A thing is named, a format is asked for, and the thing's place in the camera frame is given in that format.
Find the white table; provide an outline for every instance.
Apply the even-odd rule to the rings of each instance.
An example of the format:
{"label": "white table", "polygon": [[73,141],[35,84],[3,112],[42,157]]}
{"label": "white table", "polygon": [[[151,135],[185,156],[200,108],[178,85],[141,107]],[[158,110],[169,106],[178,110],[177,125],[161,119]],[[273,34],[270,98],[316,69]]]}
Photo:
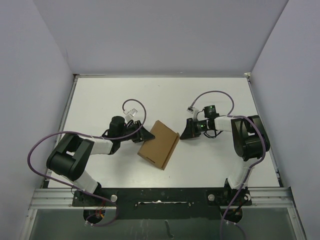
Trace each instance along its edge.
{"label": "white table", "polygon": [[[69,107],[64,130],[101,135],[109,128],[113,116],[123,116],[122,103],[129,98],[140,100],[146,107],[145,128],[150,130],[156,120],[180,134],[191,115],[187,107],[201,93],[221,90],[235,102],[234,115],[257,114],[245,78],[79,78]],[[231,108],[229,98],[220,93],[202,96],[195,107],[215,105],[225,115]],[[143,110],[135,102],[135,119],[143,119]],[[93,155],[86,171],[105,188],[192,188],[223,187],[236,161],[232,135],[223,132],[216,139],[200,136],[180,140],[165,170],[158,169],[137,155],[142,143],[121,143],[114,155]],[[65,178],[52,173],[60,180]],[[249,187],[279,187],[270,154],[253,170]],[[49,188],[65,188],[50,180]]]}

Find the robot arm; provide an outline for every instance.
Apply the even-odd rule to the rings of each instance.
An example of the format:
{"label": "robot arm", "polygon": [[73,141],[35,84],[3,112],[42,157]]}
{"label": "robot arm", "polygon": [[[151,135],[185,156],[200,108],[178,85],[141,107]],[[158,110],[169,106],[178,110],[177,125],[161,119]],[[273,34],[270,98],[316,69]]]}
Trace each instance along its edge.
{"label": "robot arm", "polygon": [[132,140],[134,143],[139,143],[155,138],[142,127],[137,133],[126,138],[104,139],[104,137],[117,138],[130,135],[140,126],[139,120],[135,122],[130,120],[126,123],[123,117],[115,116],[101,138],[87,138],[67,133],[50,154],[46,166],[56,174],[64,176],[76,187],[92,194],[101,186],[85,171],[90,155],[112,155],[120,148],[123,141]]}
{"label": "robot arm", "polygon": [[231,189],[239,189],[244,183],[243,188],[248,186],[248,179],[244,182],[244,178],[248,172],[249,167],[256,162],[256,159],[261,158],[263,154],[262,144],[265,144],[266,151],[270,149],[270,142],[265,131],[265,128],[258,115],[249,116],[248,118],[256,125],[260,131],[264,143],[261,142],[258,134],[251,124],[243,118],[232,118],[229,116],[220,116],[216,112],[214,105],[204,107],[204,120],[198,120],[198,110],[188,109],[193,113],[193,118],[186,120],[186,128],[183,131],[180,139],[191,139],[206,134],[207,131],[213,130],[215,138],[217,131],[231,132],[233,138],[233,146],[236,154],[242,158],[234,165],[231,175],[227,178],[227,182]]}

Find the gray floor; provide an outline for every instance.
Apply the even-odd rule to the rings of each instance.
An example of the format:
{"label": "gray floor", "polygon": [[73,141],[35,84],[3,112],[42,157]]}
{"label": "gray floor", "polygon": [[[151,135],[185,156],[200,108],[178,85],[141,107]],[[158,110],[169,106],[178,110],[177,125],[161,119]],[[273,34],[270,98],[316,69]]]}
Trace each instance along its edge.
{"label": "gray floor", "polygon": [[[38,210],[31,240],[218,240],[218,220],[118,220],[107,227],[84,226],[82,210]],[[246,208],[239,223],[250,240],[295,240],[286,208]],[[224,227],[224,240],[245,239],[235,226]]]}

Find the brown box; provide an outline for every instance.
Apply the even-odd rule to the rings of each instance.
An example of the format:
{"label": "brown box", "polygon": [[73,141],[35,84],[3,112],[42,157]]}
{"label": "brown box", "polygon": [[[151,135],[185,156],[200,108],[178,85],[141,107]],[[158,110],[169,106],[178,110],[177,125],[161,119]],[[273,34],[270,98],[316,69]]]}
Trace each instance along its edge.
{"label": "brown box", "polygon": [[154,166],[165,170],[167,163],[179,142],[179,133],[172,131],[157,120],[150,133],[155,139],[145,141],[138,151],[138,155]]}

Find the gray wall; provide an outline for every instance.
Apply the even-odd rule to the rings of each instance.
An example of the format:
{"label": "gray wall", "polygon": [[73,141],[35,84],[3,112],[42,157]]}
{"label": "gray wall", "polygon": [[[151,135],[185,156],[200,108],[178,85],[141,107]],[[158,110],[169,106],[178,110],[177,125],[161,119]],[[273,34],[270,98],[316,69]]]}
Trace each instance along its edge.
{"label": "gray wall", "polygon": [[[41,179],[27,154],[58,129],[73,75],[32,0],[0,3],[0,239],[19,238]],[[54,140],[32,163],[44,171]]]}
{"label": "gray wall", "polygon": [[34,0],[73,73],[189,76],[251,71],[287,1]]}
{"label": "gray wall", "polygon": [[320,236],[320,1],[290,0],[252,72],[280,174],[308,240]]}

